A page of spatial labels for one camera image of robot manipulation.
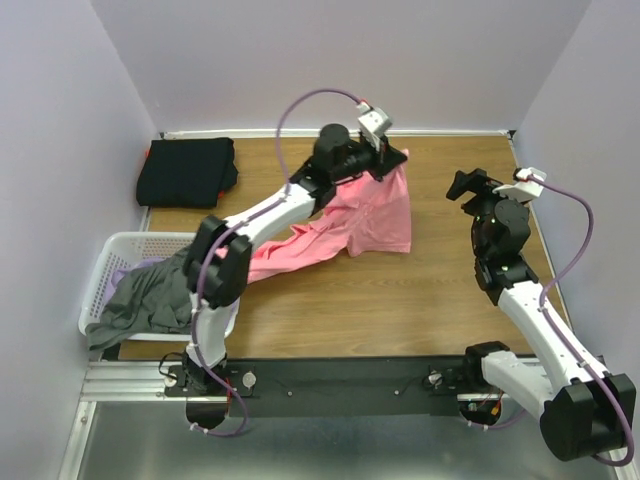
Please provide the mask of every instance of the gray floor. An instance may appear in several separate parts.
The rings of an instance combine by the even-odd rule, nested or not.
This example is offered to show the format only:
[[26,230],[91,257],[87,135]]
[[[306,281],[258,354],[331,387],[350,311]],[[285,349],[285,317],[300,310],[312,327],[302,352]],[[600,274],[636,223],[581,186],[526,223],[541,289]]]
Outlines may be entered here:
[[253,419],[232,439],[190,432],[184,405],[102,404],[80,478],[610,479],[591,459],[557,461],[535,422],[482,432],[450,417]]

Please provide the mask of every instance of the white wall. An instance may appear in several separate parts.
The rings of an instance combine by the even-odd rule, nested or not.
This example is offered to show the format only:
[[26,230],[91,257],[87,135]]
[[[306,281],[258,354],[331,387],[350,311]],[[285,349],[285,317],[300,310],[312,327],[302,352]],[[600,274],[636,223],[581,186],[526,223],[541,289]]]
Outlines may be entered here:
[[0,478],[50,479],[87,363],[85,282],[104,240],[139,225],[155,129],[88,1],[0,10]]
[[[92,3],[164,131],[274,128],[319,86],[367,97],[399,128],[512,129],[589,0]],[[321,99],[288,126],[352,117]]]
[[[561,285],[577,335],[640,385],[640,3],[594,1],[515,136],[522,165],[582,194],[592,244]],[[581,207],[547,192],[536,208],[556,269],[583,240]],[[640,414],[640,403],[636,405]],[[636,437],[640,421],[635,424]]]

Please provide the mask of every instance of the pink cloth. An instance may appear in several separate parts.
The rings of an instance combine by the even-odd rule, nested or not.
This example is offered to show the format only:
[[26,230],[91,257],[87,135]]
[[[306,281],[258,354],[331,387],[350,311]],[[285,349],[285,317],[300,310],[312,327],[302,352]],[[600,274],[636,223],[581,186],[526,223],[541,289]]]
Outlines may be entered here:
[[284,242],[267,242],[256,250],[249,283],[328,260],[343,248],[352,257],[365,251],[408,253],[411,208],[405,165],[398,166],[382,182],[364,174],[339,186],[321,218],[293,225],[292,237]]

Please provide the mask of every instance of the white laundry basket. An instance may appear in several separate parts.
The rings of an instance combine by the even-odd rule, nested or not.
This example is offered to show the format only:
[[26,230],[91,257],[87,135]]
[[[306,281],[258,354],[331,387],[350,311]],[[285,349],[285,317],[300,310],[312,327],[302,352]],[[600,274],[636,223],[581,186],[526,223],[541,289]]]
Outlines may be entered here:
[[[83,335],[90,323],[100,321],[104,308],[104,291],[113,273],[120,268],[131,268],[152,257],[167,258],[189,245],[195,234],[175,232],[122,232],[112,235],[104,245],[91,274],[89,286],[82,302],[78,327]],[[225,336],[233,331],[235,314],[229,321]],[[130,340],[155,342],[189,341],[189,335],[165,333],[137,333]]]

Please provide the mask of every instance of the wooden table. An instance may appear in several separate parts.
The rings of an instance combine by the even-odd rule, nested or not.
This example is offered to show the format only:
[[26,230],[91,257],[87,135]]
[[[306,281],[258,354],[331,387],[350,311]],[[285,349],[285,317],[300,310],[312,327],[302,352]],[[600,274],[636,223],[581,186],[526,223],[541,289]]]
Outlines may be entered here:
[[[471,218],[445,198],[456,170],[481,167],[511,182],[515,162],[505,137],[405,137],[408,148],[413,245],[410,254],[367,252],[336,258],[250,285],[242,296],[232,357],[462,354],[474,343],[501,340],[530,352],[510,319],[494,307],[474,278]],[[293,171],[313,139],[283,141]],[[282,185],[273,139],[235,142],[238,185],[213,210],[235,214]],[[156,209],[150,230],[194,232],[209,212]],[[536,226],[525,255],[543,282],[550,269]],[[287,232],[279,237],[284,239]],[[552,301],[561,306],[557,292]],[[176,345],[126,342],[121,358],[157,358]]]

